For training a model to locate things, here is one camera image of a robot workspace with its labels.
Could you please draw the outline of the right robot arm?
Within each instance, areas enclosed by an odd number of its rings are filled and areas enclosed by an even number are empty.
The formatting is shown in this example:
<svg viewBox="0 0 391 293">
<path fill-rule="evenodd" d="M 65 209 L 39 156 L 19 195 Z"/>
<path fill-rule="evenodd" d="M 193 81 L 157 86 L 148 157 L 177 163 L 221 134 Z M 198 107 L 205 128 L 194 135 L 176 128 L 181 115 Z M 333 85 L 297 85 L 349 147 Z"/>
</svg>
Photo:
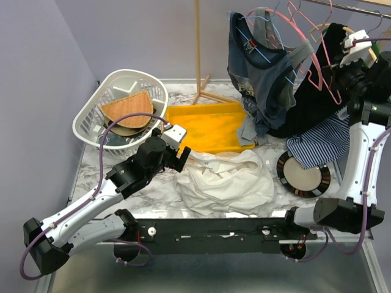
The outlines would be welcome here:
<svg viewBox="0 0 391 293">
<path fill-rule="evenodd" d="M 292 218 L 281 224 L 288 239 L 317 225 L 358 234 L 382 223 L 385 216 L 377 207 L 376 184 L 390 135 L 390 52 L 380 53 L 370 68 L 359 59 L 328 70 L 332 86 L 349 96 L 350 144 L 345 174 L 335 197 L 321 197 L 313 207 L 290 210 Z"/>
</svg>

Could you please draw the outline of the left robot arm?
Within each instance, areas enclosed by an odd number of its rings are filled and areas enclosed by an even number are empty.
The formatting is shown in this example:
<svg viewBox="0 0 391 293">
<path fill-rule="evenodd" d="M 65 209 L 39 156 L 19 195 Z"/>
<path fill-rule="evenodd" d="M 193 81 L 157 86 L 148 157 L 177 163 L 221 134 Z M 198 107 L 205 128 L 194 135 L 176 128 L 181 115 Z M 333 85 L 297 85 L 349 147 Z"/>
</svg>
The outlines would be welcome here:
<svg viewBox="0 0 391 293">
<path fill-rule="evenodd" d="M 44 276 L 57 271 L 83 248 L 103 241 L 128 244 L 151 255 L 141 244 L 138 222 L 127 209 L 97 222 L 93 218 L 148 186 L 165 169 L 181 172 L 191 149 L 185 147 L 180 151 L 179 143 L 164 134 L 148 138 L 134 155 L 113 166 L 108 173 L 101 172 L 94 190 L 78 201 L 44 220 L 33 217 L 25 222 L 26 248 L 20 260 L 20 275 L 31 280 L 24 271 L 28 256 L 32 257 L 40 276 Z"/>
</svg>

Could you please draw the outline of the white tank top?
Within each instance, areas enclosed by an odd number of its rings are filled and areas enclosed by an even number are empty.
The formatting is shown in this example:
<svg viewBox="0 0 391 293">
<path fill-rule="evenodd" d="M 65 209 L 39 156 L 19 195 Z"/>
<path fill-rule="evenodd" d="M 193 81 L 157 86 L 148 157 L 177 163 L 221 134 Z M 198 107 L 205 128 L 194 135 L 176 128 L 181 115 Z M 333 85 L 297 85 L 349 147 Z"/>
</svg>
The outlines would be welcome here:
<svg viewBox="0 0 391 293">
<path fill-rule="evenodd" d="M 204 216 L 258 214 L 275 195 L 271 172 L 252 150 L 217 155 L 192 151 L 174 183 L 187 208 Z"/>
</svg>

